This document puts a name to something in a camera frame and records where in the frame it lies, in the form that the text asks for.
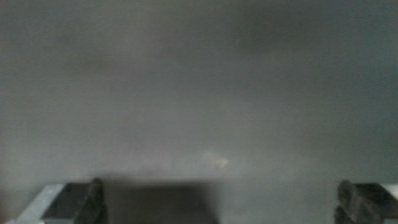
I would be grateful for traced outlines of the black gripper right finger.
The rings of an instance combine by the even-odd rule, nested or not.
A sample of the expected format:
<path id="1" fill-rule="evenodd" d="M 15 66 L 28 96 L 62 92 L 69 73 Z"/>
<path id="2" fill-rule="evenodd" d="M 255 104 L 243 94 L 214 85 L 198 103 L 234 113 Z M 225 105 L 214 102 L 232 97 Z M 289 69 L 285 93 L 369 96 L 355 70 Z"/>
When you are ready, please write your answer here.
<path id="1" fill-rule="evenodd" d="M 333 224 L 398 224 L 398 184 L 341 181 Z"/>

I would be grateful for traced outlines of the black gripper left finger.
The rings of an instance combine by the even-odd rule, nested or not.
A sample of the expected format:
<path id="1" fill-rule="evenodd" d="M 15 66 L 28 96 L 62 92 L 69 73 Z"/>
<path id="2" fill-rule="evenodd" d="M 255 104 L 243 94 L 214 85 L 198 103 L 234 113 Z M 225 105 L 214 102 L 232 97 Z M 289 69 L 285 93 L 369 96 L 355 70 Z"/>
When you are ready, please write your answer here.
<path id="1" fill-rule="evenodd" d="M 12 224 L 108 224 L 101 180 L 47 184 Z"/>

